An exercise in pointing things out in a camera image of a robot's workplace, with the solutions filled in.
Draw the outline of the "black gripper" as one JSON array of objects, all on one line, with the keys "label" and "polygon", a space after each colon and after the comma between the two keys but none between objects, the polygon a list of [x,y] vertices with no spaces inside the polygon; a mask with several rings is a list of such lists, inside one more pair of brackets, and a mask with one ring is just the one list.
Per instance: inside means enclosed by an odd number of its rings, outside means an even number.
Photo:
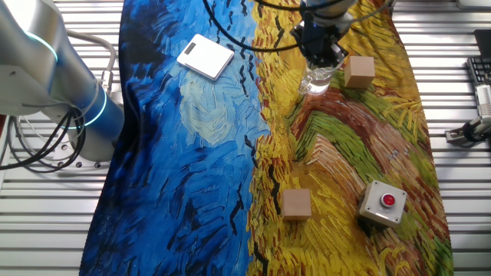
[{"label": "black gripper", "polygon": [[315,13],[302,13],[302,21],[290,34],[298,44],[310,70],[321,66],[321,60],[327,60],[326,66],[338,69],[348,52],[338,44],[348,29],[342,27],[341,16],[334,18],[318,17]]}]

